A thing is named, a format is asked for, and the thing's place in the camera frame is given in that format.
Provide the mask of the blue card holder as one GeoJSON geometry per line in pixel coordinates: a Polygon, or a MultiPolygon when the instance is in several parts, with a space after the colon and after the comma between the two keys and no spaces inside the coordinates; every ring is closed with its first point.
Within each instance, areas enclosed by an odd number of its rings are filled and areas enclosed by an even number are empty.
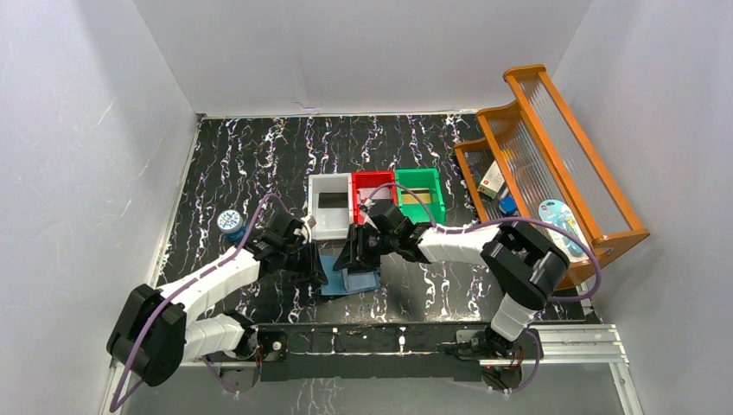
{"type": "Polygon", "coordinates": [[[347,296],[366,291],[375,291],[381,287],[378,271],[351,272],[347,269],[334,271],[335,256],[321,256],[320,261],[327,278],[321,286],[324,296],[347,296]]]}

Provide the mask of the white plastic bin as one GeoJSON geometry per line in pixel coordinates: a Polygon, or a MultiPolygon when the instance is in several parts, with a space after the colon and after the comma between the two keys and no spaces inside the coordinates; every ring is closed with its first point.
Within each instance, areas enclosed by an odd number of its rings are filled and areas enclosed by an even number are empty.
{"type": "Polygon", "coordinates": [[[350,173],[309,176],[308,213],[316,224],[313,239],[345,239],[353,223],[352,176],[350,173]]]}

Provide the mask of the red plastic bin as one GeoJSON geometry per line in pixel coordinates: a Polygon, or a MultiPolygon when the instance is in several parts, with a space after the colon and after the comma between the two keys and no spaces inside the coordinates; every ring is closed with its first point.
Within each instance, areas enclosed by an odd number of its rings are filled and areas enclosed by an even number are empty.
{"type": "Polygon", "coordinates": [[[391,170],[357,171],[351,174],[352,213],[354,224],[362,225],[365,220],[360,204],[367,199],[377,187],[395,182],[395,174],[391,170]]]}

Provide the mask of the green plastic bin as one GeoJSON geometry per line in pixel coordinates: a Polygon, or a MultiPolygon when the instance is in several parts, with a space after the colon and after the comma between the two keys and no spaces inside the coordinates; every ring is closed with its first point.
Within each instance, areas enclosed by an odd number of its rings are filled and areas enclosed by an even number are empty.
{"type": "Polygon", "coordinates": [[[398,188],[398,206],[413,223],[445,222],[446,208],[438,171],[430,169],[397,169],[396,183],[408,188],[398,188]]]}

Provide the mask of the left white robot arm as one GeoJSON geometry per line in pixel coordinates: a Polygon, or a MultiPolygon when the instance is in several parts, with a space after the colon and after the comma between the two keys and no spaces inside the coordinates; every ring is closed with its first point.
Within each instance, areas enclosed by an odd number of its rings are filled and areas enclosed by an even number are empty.
{"type": "Polygon", "coordinates": [[[259,279],[290,272],[311,284],[327,279],[311,232],[316,219],[280,211],[243,248],[173,283],[136,287],[128,296],[106,343],[107,352],[149,386],[159,386],[184,361],[223,352],[249,360],[259,349],[254,325],[235,311],[204,319],[202,314],[259,279]]]}

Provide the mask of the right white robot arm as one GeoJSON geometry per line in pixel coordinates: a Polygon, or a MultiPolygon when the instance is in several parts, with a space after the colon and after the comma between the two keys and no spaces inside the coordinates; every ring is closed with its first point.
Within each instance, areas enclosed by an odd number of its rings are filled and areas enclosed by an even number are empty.
{"type": "Polygon", "coordinates": [[[487,329],[488,350],[510,357],[520,335],[549,302],[567,272],[568,257],[524,218],[502,218],[499,224],[473,229],[414,222],[392,202],[366,207],[366,222],[353,224],[334,270],[371,271],[386,255],[422,264],[458,262],[485,265],[503,298],[487,329]]]}

